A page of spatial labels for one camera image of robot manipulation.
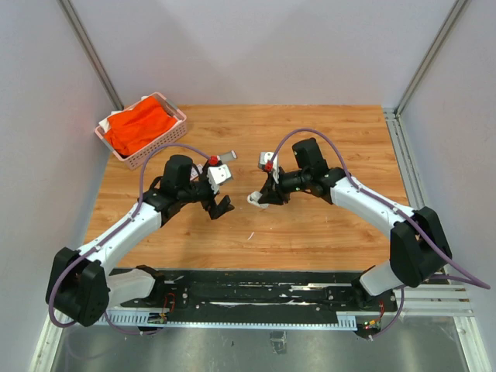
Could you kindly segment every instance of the wooden tabletop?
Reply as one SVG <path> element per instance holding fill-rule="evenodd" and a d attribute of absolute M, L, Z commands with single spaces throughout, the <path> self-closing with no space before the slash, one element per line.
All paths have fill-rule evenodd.
<path fill-rule="evenodd" d="M 236 209 L 211 221 L 199 204 L 186 205 L 162 229 L 138 244 L 121 267 L 146 264 L 169 268 L 364 270 L 386 260 L 388 239 L 345 209 L 303 193 L 289 204 L 258 209 L 246 196 L 260 190 L 266 174 L 257 168 L 260 151 L 274 151 L 293 129 L 311 127 L 335 142 L 348 168 L 362 183 L 407 204 L 381 107 L 378 106 L 183 106 L 189 132 L 179 142 L 207 154 L 235 150 L 229 163 L 234 181 L 221 189 Z M 311 133 L 293 136 L 280 152 L 280 165 L 295 170 L 291 145 Z M 317 139 L 330 167 L 339 166 L 331 147 Z M 205 160 L 173 148 L 157 154 L 145 175 L 148 188 L 168 158 L 183 153 L 197 164 Z M 136 202 L 140 170 L 130 171 L 110 157 L 91 218 L 87 241 L 122 218 Z"/>

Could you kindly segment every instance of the robotic arm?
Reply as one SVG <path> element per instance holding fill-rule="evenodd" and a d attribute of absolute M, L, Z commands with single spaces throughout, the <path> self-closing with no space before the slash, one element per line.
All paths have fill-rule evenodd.
<path fill-rule="evenodd" d="M 315 138 L 302 140 L 293 145 L 292 149 L 300 169 L 287 173 L 277 165 L 277 157 L 267 169 L 273 153 L 261 153 L 259 168 L 267 171 L 267 180 L 260 191 L 248 197 L 248 202 L 260 208 L 267 208 L 269 204 L 283 205 L 289 202 L 290 193 L 303 191 L 329 204 L 350 210 L 389 237 L 390 259 L 364 271 L 352 283 L 355 300 L 361 307 L 392 288 L 402 285 L 417 287 L 446 264 L 412 226 L 397 214 L 399 209 L 416 221 L 449 258 L 452 257 L 439 218 L 432 209 L 424 207 L 416 211 L 399 205 L 352 177 L 358 184 L 357 189 L 342 168 L 327 166 Z M 394 209 L 390 210 L 378 200 L 360 192 L 361 189 L 391 203 Z"/>
<path fill-rule="evenodd" d="M 49 303 L 53 287 L 63 271 L 95 247 L 98 250 L 89 254 L 63 279 L 55 294 L 54 308 L 83 326 L 90 326 L 100 319 L 107 307 L 134 298 L 143 298 L 149 303 L 163 301 L 167 283 L 164 275 L 151 267 L 138 266 L 124 274 L 109 275 L 137 243 L 165 225 L 186 204 L 200 202 L 210 219 L 217 219 L 234 209 L 227 195 L 220 203 L 215 201 L 220 186 L 233 179 L 222 159 L 233 160 L 236 155 L 231 152 L 227 157 L 211 158 L 201 173 L 196 169 L 199 178 L 192 181 L 193 160 L 183 155 L 170 157 L 164 174 L 156 177 L 143 194 L 142 204 L 136 203 L 114 226 L 78 250 L 63 248 L 57 253 L 46 291 L 46 303 Z"/>

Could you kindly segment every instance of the gray wall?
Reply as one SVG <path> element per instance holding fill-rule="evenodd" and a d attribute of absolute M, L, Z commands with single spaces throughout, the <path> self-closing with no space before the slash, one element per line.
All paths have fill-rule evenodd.
<path fill-rule="evenodd" d="M 25 372 L 53 255 L 80 245 L 112 107 L 55 0 L 0 2 L 0 361 Z"/>
<path fill-rule="evenodd" d="M 392 107 L 453 0 L 73 0 L 125 104 Z"/>
<path fill-rule="evenodd" d="M 492 285 L 468 286 L 496 367 L 496 2 L 472 1 L 402 116 L 422 186 L 453 258 Z"/>

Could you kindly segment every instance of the plastic basket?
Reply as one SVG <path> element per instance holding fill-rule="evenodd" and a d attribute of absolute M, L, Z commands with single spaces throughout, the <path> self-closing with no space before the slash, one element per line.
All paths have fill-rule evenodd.
<path fill-rule="evenodd" d="M 158 146 L 165 143 L 176 142 L 188 132 L 188 128 L 186 125 L 186 115 L 179 108 L 177 108 L 177 106 L 173 102 L 171 102 L 171 100 L 166 99 L 161 93 L 158 92 L 152 93 L 151 96 L 155 97 L 157 101 L 162 105 L 166 113 L 176 118 L 177 122 L 163 135 L 157 137 L 153 142 L 149 143 L 141 150 L 136 151 L 133 155 L 122 157 L 117 151 L 112 148 L 110 143 L 108 143 L 105 139 L 105 131 L 103 130 L 103 128 L 101 126 L 97 126 L 95 128 L 95 133 L 98 138 L 102 140 L 103 143 L 114 153 L 115 157 L 119 159 L 119 161 L 122 161 L 131 171 L 143 164 L 146 156 L 153 150 L 155 150 Z M 138 103 L 139 102 L 128 107 L 126 110 L 133 109 L 134 106 L 136 106 Z"/>

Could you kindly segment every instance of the orange cloth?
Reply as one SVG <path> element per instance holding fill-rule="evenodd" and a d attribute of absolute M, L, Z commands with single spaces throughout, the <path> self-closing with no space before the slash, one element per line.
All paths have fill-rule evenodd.
<path fill-rule="evenodd" d="M 148 97 L 132 110 L 109 116 L 110 129 L 105 139 L 121 155 L 128 157 L 174 126 L 171 118 L 155 97 Z"/>

